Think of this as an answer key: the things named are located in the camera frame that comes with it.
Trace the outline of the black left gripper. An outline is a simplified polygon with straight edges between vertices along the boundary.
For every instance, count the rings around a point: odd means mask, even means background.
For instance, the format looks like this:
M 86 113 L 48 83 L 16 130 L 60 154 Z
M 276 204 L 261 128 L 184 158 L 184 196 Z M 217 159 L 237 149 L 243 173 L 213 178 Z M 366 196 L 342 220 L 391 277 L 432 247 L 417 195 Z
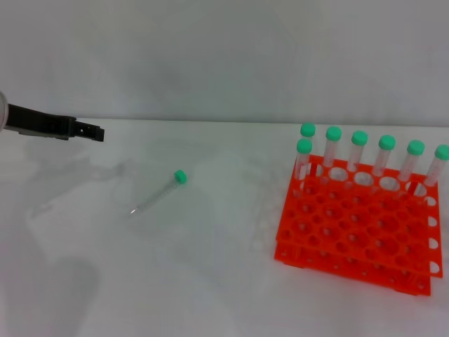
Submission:
M 99 126 L 76 121 L 74 117 L 38 112 L 17 105 L 8 105 L 6 129 L 24 136 L 68 140 L 74 136 L 103 142 L 105 130 Z

